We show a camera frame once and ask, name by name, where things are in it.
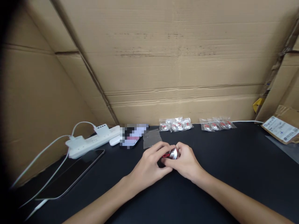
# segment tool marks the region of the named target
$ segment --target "smartphone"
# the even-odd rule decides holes
[[[104,153],[103,149],[87,152],[40,192],[35,200],[58,199],[64,196]]]

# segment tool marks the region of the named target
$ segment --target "clear plastic bag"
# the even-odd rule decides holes
[[[158,129],[149,131],[143,136],[143,149],[152,147],[154,144],[160,141],[162,141],[162,139]]]
[[[174,132],[184,130],[185,126],[184,126],[184,124],[182,123],[182,119],[183,119],[183,117],[177,117],[177,118],[174,118],[174,119],[173,119],[173,122],[172,122],[172,124],[171,124],[171,129],[172,129]]]
[[[230,120],[230,117],[221,117],[227,129],[237,128]]]
[[[219,125],[213,119],[208,118],[208,122],[211,125],[211,128],[213,130],[215,130],[215,131],[219,131],[220,130]]]
[[[215,132],[215,130],[211,127],[211,124],[206,119],[199,119],[203,131]]]
[[[216,123],[216,125],[219,127],[219,130],[223,130],[223,127],[220,125],[219,117],[213,117],[213,123]]]
[[[171,121],[169,119],[159,119],[159,131],[169,131],[171,129]]]
[[[191,128],[194,128],[193,124],[191,123],[191,119],[190,118],[184,118],[184,119],[181,120],[181,122],[184,125],[184,130],[183,131],[186,131],[186,130],[189,130]]]
[[[226,126],[226,124],[225,124],[225,120],[222,118],[222,117],[220,117],[219,118],[219,127],[221,128],[221,129],[230,129],[230,128],[228,128],[227,126]]]

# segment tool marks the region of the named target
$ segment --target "black desk surface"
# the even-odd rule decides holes
[[[169,144],[191,146],[202,167],[244,194],[299,223],[299,164],[268,140],[254,123],[205,132],[161,132]],[[143,139],[131,150],[102,146],[105,155],[61,199],[48,201],[29,222],[62,223],[129,174],[143,153]],[[55,165],[46,170],[53,172]],[[42,175],[23,189],[41,182]],[[123,205],[107,223],[238,223],[216,200],[177,171]]]

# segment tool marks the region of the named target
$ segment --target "white cable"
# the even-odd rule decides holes
[[[43,200],[41,203],[39,203],[38,206],[35,207],[35,209],[30,213],[30,215],[25,219],[24,222],[26,222],[37,210],[39,210],[46,202],[48,199]]]
[[[44,151],[46,151],[51,145],[53,145],[58,139],[62,138],[62,137],[71,137],[70,135],[63,135],[60,136],[59,138],[55,139],[54,141],[52,141],[51,144],[49,144],[46,148],[44,148],[43,151],[41,151],[35,158],[34,160],[32,160],[32,162],[27,166],[27,168],[21,173],[21,175],[15,180],[15,182],[12,184],[12,186],[10,187],[10,189],[12,189],[16,183],[22,178],[22,176],[27,172],[27,170],[34,164],[34,162],[40,157],[41,154],[44,153]]]
[[[81,123],[89,123],[91,124],[94,128],[96,128],[96,126],[93,124],[93,123],[90,123],[88,121],[82,121],[82,122],[79,122],[78,124],[81,124]],[[34,164],[34,162],[40,157],[41,154],[43,154],[51,145],[53,145],[58,139],[62,138],[62,137],[73,137],[74,135],[74,132],[75,132],[75,129],[76,127],[78,126],[78,124],[75,125],[75,127],[73,128],[73,132],[72,132],[72,135],[63,135],[63,136],[60,136],[59,138],[55,139],[51,144],[49,144],[46,148],[44,148],[35,158],[34,160],[32,160],[32,162],[27,166],[27,168],[21,173],[21,175],[15,180],[15,182],[12,184],[12,186],[10,187],[10,189],[12,189],[16,183],[22,178],[22,176],[27,172],[27,170]],[[26,203],[24,203],[23,205],[21,205],[19,208],[23,207],[24,205],[28,204],[32,199],[34,199],[46,186],[47,184],[52,180],[52,178],[55,176],[55,174],[58,172],[58,170],[61,168],[61,166],[64,164],[64,162],[66,161],[66,159],[68,158],[69,156],[69,150],[68,150],[68,153],[66,154],[65,156],[65,159],[63,160],[63,162],[60,164],[60,166],[57,168],[57,170],[55,171],[55,173],[50,177],[50,179],[46,182],[46,184],[30,199],[28,200]],[[47,202],[47,200],[43,201],[42,203],[40,203],[41,206],[43,206],[45,203]],[[39,208],[39,205],[33,210],[33,212],[29,215],[29,217],[27,217],[27,219],[29,219],[34,213],[36,210],[38,210]]]
[[[60,164],[60,166],[57,168],[57,170],[55,171],[55,173],[53,173],[53,175],[50,177],[50,179],[45,183],[45,185],[30,199],[28,200],[26,203],[24,203],[23,205],[21,205],[19,208],[22,208],[24,205],[28,204],[32,199],[34,199],[46,186],[47,184],[52,180],[52,178],[55,176],[55,174],[58,172],[58,170],[60,169],[60,167],[64,164],[64,162],[66,161],[66,159],[69,156],[69,150],[68,153],[66,154],[63,162]]]
[[[261,122],[261,121],[232,121],[232,122],[257,122],[257,123],[264,123],[264,122]]]
[[[96,126],[95,126],[93,123],[90,123],[90,122],[88,122],[88,121],[82,121],[82,122],[79,122],[78,124],[81,124],[81,123],[89,123],[89,124],[91,124],[94,128],[96,128]],[[78,126],[78,124],[76,124],[75,127],[73,128],[72,136],[74,136],[74,132],[75,132],[75,129],[76,129],[76,127]]]
[[[261,122],[261,121],[231,121],[231,122],[257,122],[257,123],[264,123],[264,122]]]

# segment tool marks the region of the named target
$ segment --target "cardboard wall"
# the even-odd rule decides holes
[[[253,119],[299,7],[297,0],[55,2],[119,121],[149,124],[176,115]]]
[[[116,121],[106,101],[97,89],[77,46],[50,0],[25,1],[25,9],[98,121],[115,126]]]
[[[299,110],[299,54],[288,53],[271,83],[268,93],[259,113],[258,121],[266,121],[276,111],[279,105]]]
[[[33,158],[80,121],[99,125],[33,20],[20,7],[4,45],[4,133],[8,172],[14,181]],[[77,135],[93,133],[88,124]],[[57,141],[20,180],[24,183],[67,152]]]

